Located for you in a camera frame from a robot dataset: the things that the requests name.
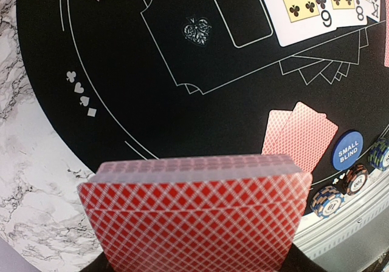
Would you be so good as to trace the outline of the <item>red playing card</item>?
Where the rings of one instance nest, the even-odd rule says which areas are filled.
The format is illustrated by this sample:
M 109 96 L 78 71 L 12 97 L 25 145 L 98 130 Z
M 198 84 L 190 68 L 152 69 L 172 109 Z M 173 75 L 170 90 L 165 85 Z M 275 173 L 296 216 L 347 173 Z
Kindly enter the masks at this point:
M 299 101 L 272 150 L 289 155 L 304 172 L 312 172 L 338 131 L 338 125 Z
M 384 66 L 389 67 L 389 0 L 385 0 L 385 56 Z
M 270 154 L 282 129 L 291 116 L 291 110 L 271 110 L 267 121 L 262 154 Z

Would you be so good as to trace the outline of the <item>red playing card deck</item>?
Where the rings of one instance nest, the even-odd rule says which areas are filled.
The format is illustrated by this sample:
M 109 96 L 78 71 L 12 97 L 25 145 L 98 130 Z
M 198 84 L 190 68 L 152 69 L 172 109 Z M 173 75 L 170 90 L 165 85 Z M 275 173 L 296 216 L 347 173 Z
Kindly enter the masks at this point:
M 115 271 L 277 271 L 312 174 L 287 155 L 103 163 L 78 195 Z

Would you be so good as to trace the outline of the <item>white red poker chip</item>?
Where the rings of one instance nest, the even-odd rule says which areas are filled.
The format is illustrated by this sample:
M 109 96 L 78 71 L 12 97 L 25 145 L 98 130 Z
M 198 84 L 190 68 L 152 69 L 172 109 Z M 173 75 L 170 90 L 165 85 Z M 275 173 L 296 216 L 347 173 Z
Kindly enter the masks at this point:
M 320 189 L 311 200 L 311 210 L 322 219 L 335 214 L 345 201 L 344 195 L 334 186 Z

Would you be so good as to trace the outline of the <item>blue small blind button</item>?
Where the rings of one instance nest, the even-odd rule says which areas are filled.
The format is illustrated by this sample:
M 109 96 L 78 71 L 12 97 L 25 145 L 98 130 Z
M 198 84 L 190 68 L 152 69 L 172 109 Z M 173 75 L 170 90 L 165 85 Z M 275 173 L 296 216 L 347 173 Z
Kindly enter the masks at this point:
M 363 136 L 358 131 L 347 131 L 337 140 L 332 151 L 332 165 L 338 170 L 350 168 L 363 149 Z

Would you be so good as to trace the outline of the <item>white red chip stack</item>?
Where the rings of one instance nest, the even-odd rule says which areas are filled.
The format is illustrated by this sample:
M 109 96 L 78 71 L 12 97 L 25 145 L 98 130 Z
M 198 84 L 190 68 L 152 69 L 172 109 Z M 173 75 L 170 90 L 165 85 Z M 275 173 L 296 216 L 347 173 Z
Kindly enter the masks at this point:
M 354 165 L 346 173 L 343 181 L 342 192 L 349 196 L 357 194 L 368 180 L 369 172 L 367 168 L 359 163 Z

